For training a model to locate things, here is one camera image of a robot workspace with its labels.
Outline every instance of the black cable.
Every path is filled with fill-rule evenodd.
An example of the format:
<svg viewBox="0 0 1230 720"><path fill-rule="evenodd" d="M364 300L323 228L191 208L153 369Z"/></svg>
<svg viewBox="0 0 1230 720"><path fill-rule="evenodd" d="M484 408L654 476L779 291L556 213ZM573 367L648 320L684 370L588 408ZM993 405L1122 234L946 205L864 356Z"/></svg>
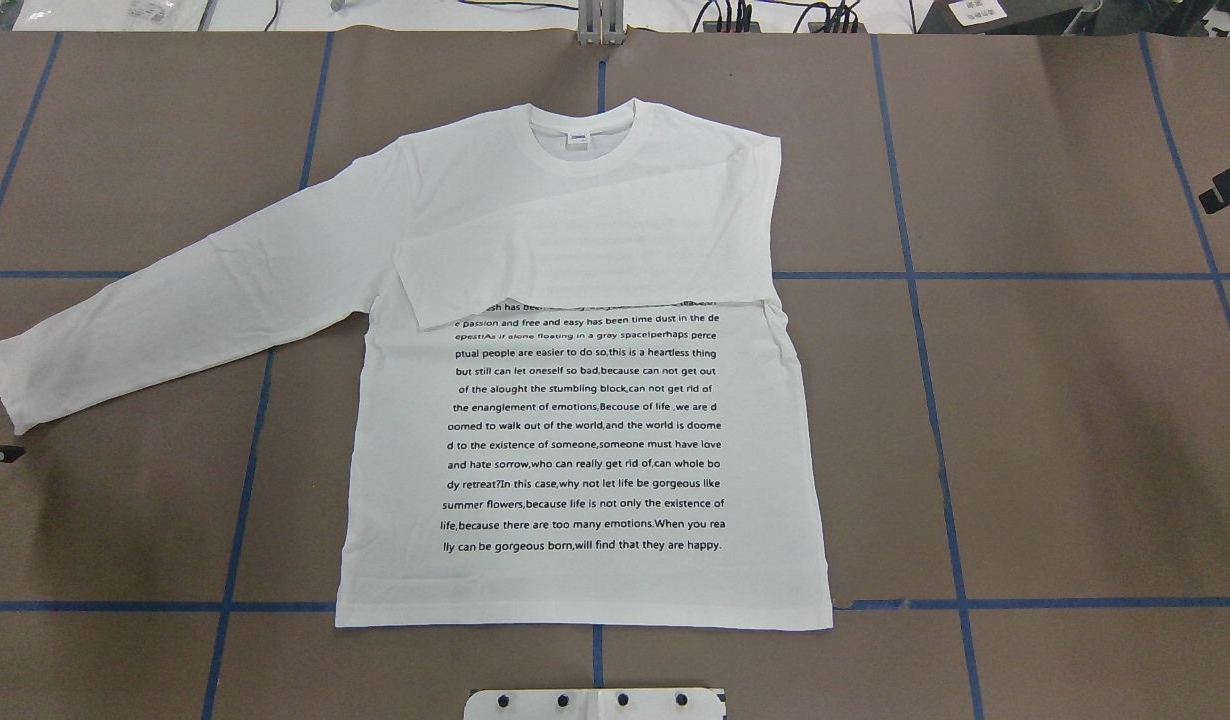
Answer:
<svg viewBox="0 0 1230 720"><path fill-rule="evenodd" d="M696 32L699 30L699 23L702 22L704 14L708 11L708 5L712 5L715 9L717 9L717 27L721 27L721 5L717 4L717 0L706 0L704 7L699 9L699 15L696 15L696 23L691 26L691 32Z"/></svg>
<svg viewBox="0 0 1230 720"><path fill-rule="evenodd" d="M843 34L859 32L859 15L854 12L854 9L860 2L861 0L856 0L846 5L845 0L843 0L843 4L833 9L833 17L829 18L829 22L824 23L824 27L820 27L820 32L838 32Z"/></svg>
<svg viewBox="0 0 1230 720"><path fill-rule="evenodd" d="M207 0L205 9L202 10L202 18L198 20L198 32L204 31L208 25L212 23L212 14L214 12L214 0Z"/></svg>
<svg viewBox="0 0 1230 720"><path fill-rule="evenodd" d="M277 14L282 10L282 0L273 0L273 17L268 18L268 23L264 26L264 32L272 30L273 23L277 22Z"/></svg>
<svg viewBox="0 0 1230 720"><path fill-rule="evenodd" d="M780 5L793 5L792 2L781 2ZM812 2L811 5L802 5L802 15L798 15L797 23L793 26L793 32L802 30L802 20L813 9L824 9L824 27L829 27L829 14L833 14L833 9L829 7L827 2Z"/></svg>
<svg viewBox="0 0 1230 720"><path fill-rule="evenodd" d="M525 2L523 0L458 0L461 5L517 5L520 9L557 9L557 10L574 10L579 12L578 7L573 5L561 5L558 2Z"/></svg>

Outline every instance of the brown table surface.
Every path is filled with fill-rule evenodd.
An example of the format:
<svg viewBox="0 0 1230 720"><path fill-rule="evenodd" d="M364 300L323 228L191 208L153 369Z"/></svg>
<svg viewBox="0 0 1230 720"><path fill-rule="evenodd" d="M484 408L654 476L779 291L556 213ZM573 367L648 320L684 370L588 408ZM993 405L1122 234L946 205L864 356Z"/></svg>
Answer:
<svg viewBox="0 0 1230 720"><path fill-rule="evenodd" d="M336 630L365 320L32 430L1 718L1230 718L1230 39L0 33L0 338L351 159L630 96L784 138L823 633ZM0 409L0 442L12 439Z"/></svg>

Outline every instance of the white plastic bracket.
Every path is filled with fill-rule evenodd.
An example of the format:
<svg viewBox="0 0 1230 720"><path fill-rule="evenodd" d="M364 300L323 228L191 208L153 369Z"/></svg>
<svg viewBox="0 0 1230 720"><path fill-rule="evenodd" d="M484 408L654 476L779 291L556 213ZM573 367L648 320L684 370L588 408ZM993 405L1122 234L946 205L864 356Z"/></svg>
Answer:
<svg viewBox="0 0 1230 720"><path fill-rule="evenodd" d="M579 0L579 44L624 44L624 0Z"/></svg>
<svg viewBox="0 0 1230 720"><path fill-rule="evenodd" d="M478 690L464 720L724 720L726 693L712 688Z"/></svg>

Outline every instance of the cable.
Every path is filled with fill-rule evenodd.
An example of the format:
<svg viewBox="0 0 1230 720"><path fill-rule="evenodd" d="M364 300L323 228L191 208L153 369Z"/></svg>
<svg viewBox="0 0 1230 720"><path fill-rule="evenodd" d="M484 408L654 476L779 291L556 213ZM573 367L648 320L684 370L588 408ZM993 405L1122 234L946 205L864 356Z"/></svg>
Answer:
<svg viewBox="0 0 1230 720"><path fill-rule="evenodd" d="M781 5L790 5L790 4L792 2L781 2ZM797 31L802 30L802 20L804 20L806 15L809 14L811 10L813 9L824 9L824 27L829 27L829 14L833 12L833 10L829 9L829 4L812 2L811 5L802 5L802 15L798 15L797 17L797 23L793 26L793 33L797 33Z"/></svg>
<svg viewBox="0 0 1230 720"><path fill-rule="evenodd" d="M519 0L458 0L460 5L517 5L519 9L557 9L557 10L574 10L579 12L578 7L574 5L561 5L558 2L525 2Z"/></svg>
<svg viewBox="0 0 1230 720"><path fill-rule="evenodd" d="M721 5L717 4L717 0L706 0L704 7L699 9L699 15L696 15L696 23L691 26L691 32L696 32L699 30L699 23L702 22L704 14L708 11L708 5L712 5L715 9L717 9L717 27L721 27Z"/></svg>
<svg viewBox="0 0 1230 720"><path fill-rule="evenodd" d="M859 32L859 15L854 12L859 1L854 1L847 5L847 0L840 0L836 5L829 5L827 2L792 2L790 0L758 0L758 2L769 2L771 5L788 5L790 9L802 9L802 15L798 15L797 23L793 26L793 32L802 30L802 23L806 22L806 15L811 14L813 9L824 10L824 27L820 27L815 32L833 33L843 32L851 33Z"/></svg>

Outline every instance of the neckline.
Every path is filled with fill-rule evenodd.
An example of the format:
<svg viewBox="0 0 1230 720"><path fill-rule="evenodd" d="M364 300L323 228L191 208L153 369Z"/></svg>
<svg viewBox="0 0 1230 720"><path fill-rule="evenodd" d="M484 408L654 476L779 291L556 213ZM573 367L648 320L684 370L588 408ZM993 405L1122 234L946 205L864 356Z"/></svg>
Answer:
<svg viewBox="0 0 1230 720"><path fill-rule="evenodd" d="M585 176L587 174L605 172L627 161L637 146L641 145L651 124L651 106L642 100L631 98L615 108L606 110L605 113L588 114L587 117L571 117L571 114L550 113L531 103L518 105L513 118L513 135L518 140L522 150L538 165L550 170L550 172L565 174L565 176ZM539 145L539 139L534 135L533 127L542 127L560 132L599 132L616 127L629 127L629 134L619 145L613 146L605 155L592 160L563 160L551 151Z"/></svg>

